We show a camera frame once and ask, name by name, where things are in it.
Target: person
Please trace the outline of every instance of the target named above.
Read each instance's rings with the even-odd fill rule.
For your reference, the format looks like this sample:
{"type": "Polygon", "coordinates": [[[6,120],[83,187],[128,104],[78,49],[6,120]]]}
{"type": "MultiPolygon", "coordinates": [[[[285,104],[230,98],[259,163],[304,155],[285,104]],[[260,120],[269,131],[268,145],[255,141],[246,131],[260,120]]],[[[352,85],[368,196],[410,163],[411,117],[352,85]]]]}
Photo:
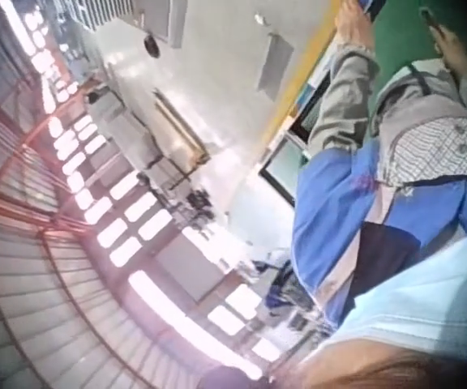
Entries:
{"type": "Polygon", "coordinates": [[[467,387],[467,237],[357,298],[296,388],[467,387]]]}
{"type": "Polygon", "coordinates": [[[447,27],[426,27],[443,58],[398,70],[369,113],[371,21],[344,0],[336,28],[292,240],[293,269],[335,329],[357,296],[467,236],[465,48],[447,27]]]}

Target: yellow stripe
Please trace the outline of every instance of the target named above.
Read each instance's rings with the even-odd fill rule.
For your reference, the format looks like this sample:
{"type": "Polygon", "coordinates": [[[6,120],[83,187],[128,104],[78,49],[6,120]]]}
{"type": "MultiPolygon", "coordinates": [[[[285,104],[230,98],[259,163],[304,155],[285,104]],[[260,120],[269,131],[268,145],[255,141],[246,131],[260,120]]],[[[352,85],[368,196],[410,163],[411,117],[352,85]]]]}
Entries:
{"type": "Polygon", "coordinates": [[[293,77],[286,86],[286,89],[283,91],[276,106],[276,112],[272,120],[268,123],[268,128],[261,137],[262,150],[266,148],[268,143],[275,137],[282,123],[293,108],[298,93],[300,93],[303,85],[307,82],[312,71],[315,69],[318,58],[327,49],[329,43],[331,43],[335,32],[334,20],[340,9],[341,1],[342,0],[330,0],[330,5],[323,16],[322,22],[307,44],[306,52],[298,64],[293,77]]]}

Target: mobile phone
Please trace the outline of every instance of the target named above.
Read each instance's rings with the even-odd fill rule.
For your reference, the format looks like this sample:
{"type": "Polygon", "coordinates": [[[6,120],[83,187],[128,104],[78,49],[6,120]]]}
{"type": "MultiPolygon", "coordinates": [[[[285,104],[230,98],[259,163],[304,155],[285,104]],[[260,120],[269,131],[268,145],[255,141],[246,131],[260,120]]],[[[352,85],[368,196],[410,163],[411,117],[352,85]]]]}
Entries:
{"type": "Polygon", "coordinates": [[[435,28],[441,35],[444,35],[443,29],[441,28],[439,22],[435,20],[435,17],[428,8],[422,8],[419,13],[426,25],[435,28]]]}

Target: raised arm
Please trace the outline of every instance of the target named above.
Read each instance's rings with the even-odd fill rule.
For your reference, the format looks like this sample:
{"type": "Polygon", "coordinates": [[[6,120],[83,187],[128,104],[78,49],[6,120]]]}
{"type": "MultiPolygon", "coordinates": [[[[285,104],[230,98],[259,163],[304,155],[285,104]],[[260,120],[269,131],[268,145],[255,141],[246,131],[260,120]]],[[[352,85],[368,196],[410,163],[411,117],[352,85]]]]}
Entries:
{"type": "Polygon", "coordinates": [[[328,148],[361,147],[369,120],[368,100],[378,73],[371,20],[357,0],[345,0],[336,29],[339,46],[332,60],[331,84],[309,138],[311,156],[328,148]]]}

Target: brown hair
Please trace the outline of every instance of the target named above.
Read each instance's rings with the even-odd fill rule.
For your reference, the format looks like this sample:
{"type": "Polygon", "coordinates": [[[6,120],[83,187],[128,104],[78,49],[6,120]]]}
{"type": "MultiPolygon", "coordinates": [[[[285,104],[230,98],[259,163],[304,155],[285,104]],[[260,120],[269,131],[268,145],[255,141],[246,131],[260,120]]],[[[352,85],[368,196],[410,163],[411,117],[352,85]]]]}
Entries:
{"type": "Polygon", "coordinates": [[[424,353],[370,365],[355,374],[313,383],[306,389],[453,389],[467,387],[467,365],[424,353]]]}

